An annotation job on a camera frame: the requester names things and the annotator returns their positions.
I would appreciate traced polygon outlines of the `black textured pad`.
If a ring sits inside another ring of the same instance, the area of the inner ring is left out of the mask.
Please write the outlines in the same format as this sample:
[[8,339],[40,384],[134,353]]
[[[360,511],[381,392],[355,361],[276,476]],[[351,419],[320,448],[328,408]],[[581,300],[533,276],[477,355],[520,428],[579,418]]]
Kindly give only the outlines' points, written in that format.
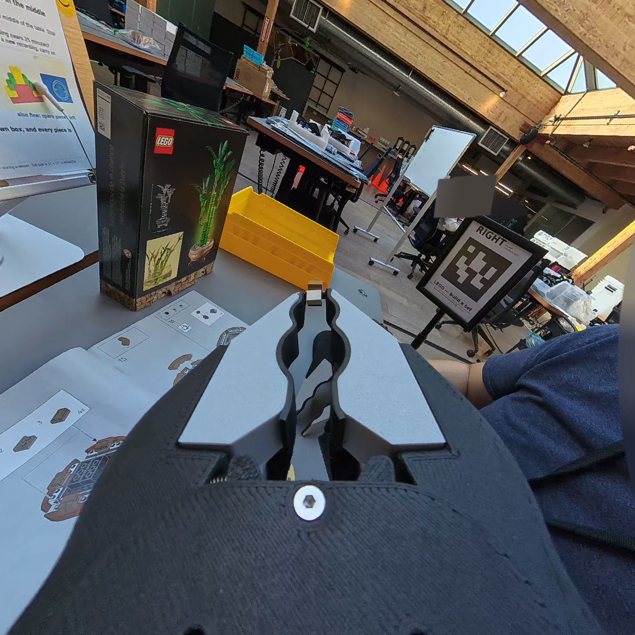
[[315,336],[313,340],[312,362],[306,372],[306,378],[313,374],[322,361],[326,360],[329,364],[334,364],[332,335],[332,330],[329,329],[324,330]]

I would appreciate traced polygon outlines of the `lego instruction booklet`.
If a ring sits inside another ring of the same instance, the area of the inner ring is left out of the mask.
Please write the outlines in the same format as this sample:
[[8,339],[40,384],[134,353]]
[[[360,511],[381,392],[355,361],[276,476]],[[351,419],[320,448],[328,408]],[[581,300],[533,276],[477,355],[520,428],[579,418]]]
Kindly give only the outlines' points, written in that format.
[[248,325],[191,291],[1,394],[1,633],[40,588],[140,417]]

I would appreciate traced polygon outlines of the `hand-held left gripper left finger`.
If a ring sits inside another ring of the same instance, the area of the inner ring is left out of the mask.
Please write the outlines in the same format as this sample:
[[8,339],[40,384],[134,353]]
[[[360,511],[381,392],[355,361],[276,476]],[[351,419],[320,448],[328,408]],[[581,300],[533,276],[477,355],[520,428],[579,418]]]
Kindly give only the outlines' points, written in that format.
[[297,407],[290,367],[299,354],[306,295],[294,293],[223,348],[178,440],[178,461],[201,477],[250,456],[265,478],[294,478]]

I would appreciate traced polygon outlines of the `person's right forearm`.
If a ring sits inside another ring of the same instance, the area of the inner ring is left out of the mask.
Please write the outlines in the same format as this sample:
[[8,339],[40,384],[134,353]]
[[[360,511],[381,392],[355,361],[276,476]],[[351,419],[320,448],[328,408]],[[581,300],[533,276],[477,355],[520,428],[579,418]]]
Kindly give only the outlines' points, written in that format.
[[453,360],[427,360],[427,362],[475,408],[482,409],[493,402],[483,381],[484,364],[467,364]]

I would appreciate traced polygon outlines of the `white storage bin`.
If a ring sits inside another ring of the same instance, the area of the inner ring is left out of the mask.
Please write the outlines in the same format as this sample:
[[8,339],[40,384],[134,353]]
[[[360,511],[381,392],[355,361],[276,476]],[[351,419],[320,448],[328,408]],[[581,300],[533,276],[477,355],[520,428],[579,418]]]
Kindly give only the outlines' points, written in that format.
[[592,310],[601,321],[606,321],[613,309],[622,302],[624,284],[614,277],[605,276],[590,293]]

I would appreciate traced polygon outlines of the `printed instruction sheet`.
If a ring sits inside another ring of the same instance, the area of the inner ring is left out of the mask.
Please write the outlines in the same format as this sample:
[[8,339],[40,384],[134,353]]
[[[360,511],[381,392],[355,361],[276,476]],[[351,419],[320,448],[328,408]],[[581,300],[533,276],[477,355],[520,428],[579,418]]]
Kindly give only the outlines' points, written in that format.
[[95,135],[55,1],[1,2],[1,179],[87,170]]

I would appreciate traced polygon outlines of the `framed marker sign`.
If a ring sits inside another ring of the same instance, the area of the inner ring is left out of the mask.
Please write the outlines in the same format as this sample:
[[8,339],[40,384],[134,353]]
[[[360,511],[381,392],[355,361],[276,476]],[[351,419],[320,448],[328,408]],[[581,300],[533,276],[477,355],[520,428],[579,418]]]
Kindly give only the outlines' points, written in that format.
[[437,310],[411,346],[418,349],[444,316],[472,332],[547,252],[487,217],[465,219],[417,284]]

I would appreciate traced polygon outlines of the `cardboard box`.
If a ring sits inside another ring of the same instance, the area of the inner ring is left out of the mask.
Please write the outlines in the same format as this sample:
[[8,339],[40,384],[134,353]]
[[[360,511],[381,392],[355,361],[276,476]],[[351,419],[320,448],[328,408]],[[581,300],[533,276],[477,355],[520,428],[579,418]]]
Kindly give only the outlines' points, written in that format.
[[270,97],[274,86],[273,68],[266,63],[257,65],[245,56],[241,56],[237,61],[233,79],[261,100]]

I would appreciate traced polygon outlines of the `yellow plastic bin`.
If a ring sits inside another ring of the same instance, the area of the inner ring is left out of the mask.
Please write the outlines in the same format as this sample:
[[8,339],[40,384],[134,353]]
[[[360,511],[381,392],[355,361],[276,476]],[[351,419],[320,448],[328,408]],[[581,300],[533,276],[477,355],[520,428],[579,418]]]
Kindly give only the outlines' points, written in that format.
[[306,290],[328,288],[339,235],[251,187],[231,197],[219,247]]

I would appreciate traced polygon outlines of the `white sheet stand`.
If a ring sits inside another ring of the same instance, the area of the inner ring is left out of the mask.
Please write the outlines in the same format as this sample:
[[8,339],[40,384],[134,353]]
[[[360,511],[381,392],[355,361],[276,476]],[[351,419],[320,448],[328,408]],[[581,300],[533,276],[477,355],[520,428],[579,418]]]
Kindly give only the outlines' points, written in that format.
[[10,295],[89,262],[97,250],[90,171],[1,181],[1,305]]

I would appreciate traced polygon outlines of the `stack of grey boxes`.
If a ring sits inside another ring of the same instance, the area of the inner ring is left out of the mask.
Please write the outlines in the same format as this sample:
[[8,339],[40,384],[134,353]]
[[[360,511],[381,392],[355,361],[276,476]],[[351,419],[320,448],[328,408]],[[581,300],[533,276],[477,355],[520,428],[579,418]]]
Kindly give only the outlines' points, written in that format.
[[175,24],[136,1],[126,1],[124,24],[126,29],[152,37],[163,47],[167,44],[172,45],[177,35]]

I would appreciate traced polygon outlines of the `wooden top desk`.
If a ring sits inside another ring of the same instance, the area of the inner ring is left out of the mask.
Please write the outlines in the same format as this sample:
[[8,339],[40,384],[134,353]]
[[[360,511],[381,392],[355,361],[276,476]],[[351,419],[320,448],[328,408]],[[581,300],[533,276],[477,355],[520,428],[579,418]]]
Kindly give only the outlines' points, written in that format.
[[140,50],[115,35],[113,29],[83,13],[78,14],[89,59],[110,70],[114,84],[144,93],[159,94],[165,57]]

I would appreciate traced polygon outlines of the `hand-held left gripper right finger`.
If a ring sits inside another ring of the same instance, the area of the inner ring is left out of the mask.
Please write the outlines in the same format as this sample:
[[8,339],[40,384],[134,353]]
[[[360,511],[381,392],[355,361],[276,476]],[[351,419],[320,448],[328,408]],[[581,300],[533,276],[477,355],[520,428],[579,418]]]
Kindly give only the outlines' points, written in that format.
[[335,290],[324,293],[322,358],[333,372],[322,456],[329,478],[357,478],[374,456],[395,477],[413,478],[407,458],[446,447],[446,438],[401,344]]

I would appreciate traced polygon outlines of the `person in blue shirt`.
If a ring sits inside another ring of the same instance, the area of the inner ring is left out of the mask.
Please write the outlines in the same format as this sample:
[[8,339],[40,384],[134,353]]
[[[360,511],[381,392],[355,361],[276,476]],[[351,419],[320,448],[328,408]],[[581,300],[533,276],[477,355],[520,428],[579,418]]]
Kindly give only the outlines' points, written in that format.
[[634,538],[634,492],[624,455],[555,472],[623,441],[619,325],[596,326],[483,368],[493,402],[481,410],[514,456],[568,574],[607,634],[634,633],[634,552],[589,538]]

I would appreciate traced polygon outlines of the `cluttered background desk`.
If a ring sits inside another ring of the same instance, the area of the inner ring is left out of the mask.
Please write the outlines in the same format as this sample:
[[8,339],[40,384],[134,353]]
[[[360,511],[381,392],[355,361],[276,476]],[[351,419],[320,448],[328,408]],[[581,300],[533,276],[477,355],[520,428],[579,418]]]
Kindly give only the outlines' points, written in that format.
[[342,218],[345,206],[356,202],[369,184],[359,161],[291,132],[290,122],[282,117],[249,117],[247,125],[257,132],[258,194],[269,194],[334,232],[343,225],[348,234],[350,227]]

